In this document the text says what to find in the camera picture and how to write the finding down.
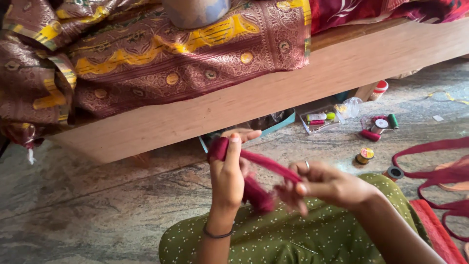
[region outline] blue ceramic pot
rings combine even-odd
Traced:
[[[165,11],[176,27],[200,28],[224,16],[231,0],[162,0]]]

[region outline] black bangle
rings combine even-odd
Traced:
[[[212,235],[207,231],[207,223],[205,223],[204,228],[202,229],[202,231],[204,232],[204,234],[206,236],[208,236],[210,238],[214,238],[214,239],[225,238],[225,237],[230,236],[231,234],[233,234],[233,228],[231,227],[231,231],[228,234],[224,234],[224,235],[220,235],[220,236]]]

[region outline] fingernail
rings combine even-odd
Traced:
[[[296,192],[301,195],[306,194],[306,186],[303,183],[296,184]]]
[[[231,142],[238,142],[239,141],[238,134],[236,134],[236,133],[231,134],[230,141]]]

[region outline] hand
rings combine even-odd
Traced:
[[[244,193],[244,177],[250,171],[248,160],[240,158],[241,143],[261,135],[260,130],[233,129],[222,133],[229,137],[225,161],[210,159],[212,207],[217,210],[238,210]]]
[[[303,182],[293,187],[291,182],[276,186],[280,199],[289,207],[307,215],[305,196],[317,197],[328,204],[356,209],[360,204],[379,194],[379,190],[349,173],[338,170],[326,163],[305,161],[290,164],[290,169],[302,177]]]

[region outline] red mat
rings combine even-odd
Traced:
[[[425,200],[410,201],[430,237],[433,248],[448,264],[467,264],[435,212]]]

